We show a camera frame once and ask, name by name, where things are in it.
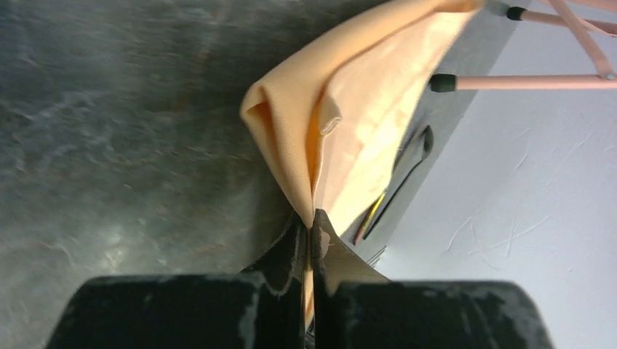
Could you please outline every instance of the black clamp jaw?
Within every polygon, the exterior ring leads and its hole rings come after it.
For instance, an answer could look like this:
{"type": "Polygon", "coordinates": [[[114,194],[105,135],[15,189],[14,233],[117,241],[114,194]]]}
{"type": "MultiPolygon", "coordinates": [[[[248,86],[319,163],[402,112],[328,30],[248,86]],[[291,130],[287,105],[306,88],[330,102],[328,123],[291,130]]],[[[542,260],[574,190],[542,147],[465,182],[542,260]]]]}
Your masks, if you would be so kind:
{"type": "Polygon", "coordinates": [[[551,344],[538,311],[519,287],[389,281],[357,257],[335,234],[326,213],[317,210],[310,232],[294,215],[267,253],[236,275],[113,276],[86,282],[47,344],[47,349],[60,348],[551,344]],[[314,323],[307,331],[311,293],[314,323]]]}

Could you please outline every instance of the peach fabric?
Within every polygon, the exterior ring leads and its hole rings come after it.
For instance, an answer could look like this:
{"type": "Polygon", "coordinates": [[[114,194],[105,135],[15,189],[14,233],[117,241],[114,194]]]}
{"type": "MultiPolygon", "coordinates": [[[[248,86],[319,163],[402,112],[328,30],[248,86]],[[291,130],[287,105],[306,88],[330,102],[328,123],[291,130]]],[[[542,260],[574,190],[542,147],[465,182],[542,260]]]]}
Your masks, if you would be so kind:
{"type": "Polygon", "coordinates": [[[339,234],[386,188],[426,83],[481,0],[394,0],[327,32],[255,82],[240,114],[307,227],[339,234]]]}

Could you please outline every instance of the pink frame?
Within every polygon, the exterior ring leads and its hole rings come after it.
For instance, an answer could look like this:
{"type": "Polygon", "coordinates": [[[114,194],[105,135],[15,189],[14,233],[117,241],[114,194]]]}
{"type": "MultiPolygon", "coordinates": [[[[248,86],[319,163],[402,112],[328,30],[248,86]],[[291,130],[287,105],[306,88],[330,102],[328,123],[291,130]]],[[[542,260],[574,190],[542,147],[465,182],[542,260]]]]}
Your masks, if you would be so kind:
{"type": "MultiPolygon", "coordinates": [[[[617,13],[617,0],[570,0],[617,13]]],[[[597,75],[458,76],[456,89],[617,89],[617,73],[588,31],[617,36],[617,24],[576,17],[564,0],[544,0],[558,15],[524,11],[521,20],[568,27],[594,63],[597,75]]]]}

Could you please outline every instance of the white wall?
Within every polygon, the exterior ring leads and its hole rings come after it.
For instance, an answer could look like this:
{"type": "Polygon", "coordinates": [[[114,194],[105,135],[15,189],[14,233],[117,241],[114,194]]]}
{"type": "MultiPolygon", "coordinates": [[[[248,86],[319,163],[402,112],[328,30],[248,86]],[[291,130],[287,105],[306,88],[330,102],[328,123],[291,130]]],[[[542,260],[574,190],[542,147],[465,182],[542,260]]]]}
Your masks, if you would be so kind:
{"type": "MultiPolygon", "coordinates": [[[[617,67],[617,39],[594,37],[617,67]]],[[[565,29],[522,23],[491,75],[593,72],[565,29]]],[[[394,279],[515,281],[556,348],[614,348],[617,91],[480,92],[377,269],[394,279]]]]}

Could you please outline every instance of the gray panel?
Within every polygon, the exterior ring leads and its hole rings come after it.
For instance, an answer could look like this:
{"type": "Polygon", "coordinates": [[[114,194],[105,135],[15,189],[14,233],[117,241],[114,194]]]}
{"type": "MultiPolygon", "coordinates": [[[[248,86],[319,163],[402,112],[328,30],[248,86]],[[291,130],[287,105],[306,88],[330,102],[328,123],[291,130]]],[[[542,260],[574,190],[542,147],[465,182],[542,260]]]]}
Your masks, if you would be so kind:
{"type": "MultiPolygon", "coordinates": [[[[510,4],[526,6],[530,0],[513,0],[510,4]]],[[[508,5],[498,1],[489,1],[485,8],[469,23],[450,51],[439,64],[437,73],[457,75],[486,75],[495,64],[497,57],[505,46],[517,22],[506,19],[508,5]]],[[[395,201],[383,213],[369,238],[354,247],[364,260],[374,259],[383,251],[394,229],[398,226],[409,203],[420,188],[437,157],[443,150],[456,125],[471,104],[476,92],[460,91],[436,93],[428,89],[422,95],[412,123],[426,119],[434,131],[434,146],[431,155],[414,171],[405,183],[395,201]]],[[[409,161],[417,161],[418,156],[410,156],[409,161]]],[[[345,232],[343,240],[347,243],[355,234],[362,218],[345,232]]]]}

